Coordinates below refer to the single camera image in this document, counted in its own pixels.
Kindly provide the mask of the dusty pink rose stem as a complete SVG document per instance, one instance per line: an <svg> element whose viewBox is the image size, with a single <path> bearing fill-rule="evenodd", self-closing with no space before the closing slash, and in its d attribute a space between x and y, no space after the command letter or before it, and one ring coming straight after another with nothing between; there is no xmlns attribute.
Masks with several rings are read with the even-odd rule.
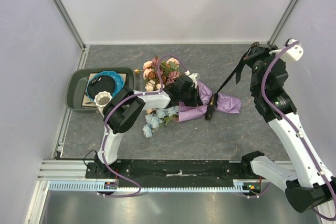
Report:
<svg viewBox="0 0 336 224"><path fill-rule="evenodd" d="M155 57L152 59L154 61L154 67L157 72L163 70L164 75L167 77L166 84L169 85L174 83L175 80L181 75L180 73L180 62L176 58L168 58L159 62L159 58Z"/></svg>

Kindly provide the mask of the cream rose stem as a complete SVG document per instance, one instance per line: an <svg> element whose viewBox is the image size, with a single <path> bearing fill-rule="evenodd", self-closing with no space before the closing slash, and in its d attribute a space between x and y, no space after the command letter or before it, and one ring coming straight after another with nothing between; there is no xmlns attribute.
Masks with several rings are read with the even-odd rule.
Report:
<svg viewBox="0 0 336 224"><path fill-rule="evenodd" d="M148 92L151 92L151 91L157 91L161 89L161 84L160 83L156 83L154 80L150 80L146 85L145 85L145 90L148 91ZM154 111L156 109L148 109L146 111L147 115L149 114L153 114Z"/></svg>

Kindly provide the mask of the purple pink wrapping paper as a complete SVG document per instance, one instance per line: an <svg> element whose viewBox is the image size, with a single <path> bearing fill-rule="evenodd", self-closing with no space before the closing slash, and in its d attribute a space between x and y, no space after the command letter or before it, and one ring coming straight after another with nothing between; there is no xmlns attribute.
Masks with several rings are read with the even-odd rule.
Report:
<svg viewBox="0 0 336 224"><path fill-rule="evenodd" d="M207 104L211 98L212 91L208 86L200 81L197 82L197 85L199 87L199 96L203 105L192 107L186 106L183 102L179 102L179 122L198 119L203 117L206 113ZM237 114L240 111L241 105L242 101L239 98L219 93L216 111L228 114Z"/></svg>

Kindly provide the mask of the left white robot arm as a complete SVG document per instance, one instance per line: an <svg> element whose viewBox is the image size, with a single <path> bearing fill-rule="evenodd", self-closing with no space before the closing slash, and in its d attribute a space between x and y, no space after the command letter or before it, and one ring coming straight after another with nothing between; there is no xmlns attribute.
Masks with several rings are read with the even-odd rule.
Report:
<svg viewBox="0 0 336 224"><path fill-rule="evenodd" d="M115 173L113 164L118 157L118 149L122 137L136 122L142 111L148 109L166 109L183 103L185 106L202 105L197 80L198 74L184 74L174 83L162 90L140 92L122 88L102 109L105 124L104 139L98 159L97 173L103 178L111 178Z"/></svg>

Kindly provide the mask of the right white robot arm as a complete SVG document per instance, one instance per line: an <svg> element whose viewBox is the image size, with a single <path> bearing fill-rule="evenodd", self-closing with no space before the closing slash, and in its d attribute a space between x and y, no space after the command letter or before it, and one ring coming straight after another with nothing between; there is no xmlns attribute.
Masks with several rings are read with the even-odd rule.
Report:
<svg viewBox="0 0 336 224"><path fill-rule="evenodd" d="M295 170L291 172L254 151L242 157L240 172L248 179L261 176L269 180L285 193L297 212L335 200L335 176L311 145L297 109L283 88L288 78L286 61L302 55L298 41L288 40L284 49L255 42L242 57L251 68L250 91L255 107L280 139Z"/></svg>

